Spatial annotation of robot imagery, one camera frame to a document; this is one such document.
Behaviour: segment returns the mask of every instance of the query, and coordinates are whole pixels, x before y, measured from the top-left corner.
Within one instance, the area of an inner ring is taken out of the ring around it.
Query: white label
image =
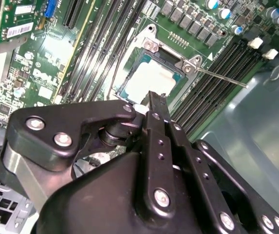
[[[17,6],[15,15],[22,15],[32,12],[33,5],[24,5],[24,6]]]
[[[14,36],[30,32],[32,28],[33,28],[33,22],[11,27],[7,31],[7,38],[12,38]]]
[[[52,94],[53,94],[53,91],[48,89],[48,88],[45,88],[43,86],[40,87],[40,90],[38,91],[38,95],[40,97],[44,97],[44,98],[47,98],[47,99],[51,99],[52,97]]]

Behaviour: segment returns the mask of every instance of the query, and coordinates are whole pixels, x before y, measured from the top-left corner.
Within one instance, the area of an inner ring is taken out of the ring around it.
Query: white connector
[[[252,47],[253,49],[259,49],[261,44],[263,44],[263,40],[261,38],[255,38],[253,40],[251,40],[250,42],[248,42],[248,46]]]

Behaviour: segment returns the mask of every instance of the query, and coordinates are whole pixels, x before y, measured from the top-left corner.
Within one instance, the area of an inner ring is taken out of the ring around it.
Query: barcode sticker
[[[32,12],[33,5],[17,6],[15,10],[15,15],[22,15]]]
[[[11,27],[7,31],[7,38],[12,38],[14,36],[30,32],[32,28],[33,28],[33,22]]]

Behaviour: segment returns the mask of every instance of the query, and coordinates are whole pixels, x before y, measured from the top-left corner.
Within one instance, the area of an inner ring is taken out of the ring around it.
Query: blue connector
[[[57,6],[57,1],[58,0],[48,0],[46,11],[44,13],[45,17],[47,18],[53,17]]]

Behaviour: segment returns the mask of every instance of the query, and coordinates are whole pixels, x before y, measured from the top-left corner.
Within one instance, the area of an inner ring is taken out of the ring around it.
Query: integrated circuit
[[[165,16],[168,16],[171,13],[171,11],[172,11],[173,6],[174,6],[174,4],[172,2],[165,1],[164,5],[163,5],[163,7],[161,9],[161,14],[165,15]]]
[[[176,23],[177,21],[179,21],[182,15],[183,15],[182,9],[175,8],[172,15],[170,16],[170,20]]]
[[[188,8],[188,10],[187,10],[187,13],[189,14],[189,15],[191,15],[191,13],[194,11],[194,7],[193,6],[190,6],[189,8]]]
[[[209,35],[209,31],[206,28],[202,28],[200,33],[197,35],[197,39],[204,41]]]
[[[215,34],[211,34],[208,37],[208,40],[205,42],[208,47],[211,47],[215,44],[215,42],[218,40],[218,37]]]
[[[11,108],[9,106],[6,106],[4,104],[0,104],[0,113],[4,114],[4,115],[9,115],[11,111]]]
[[[180,22],[179,26],[184,29],[187,29],[191,22],[192,22],[192,18],[189,15],[185,15],[182,21]]]
[[[197,21],[195,21],[192,26],[189,28],[188,32],[190,32],[193,35],[196,35],[197,32],[199,31],[201,25]]]
[[[202,19],[203,17],[203,13],[199,12],[198,15],[196,16],[196,20],[200,21],[200,19]]]

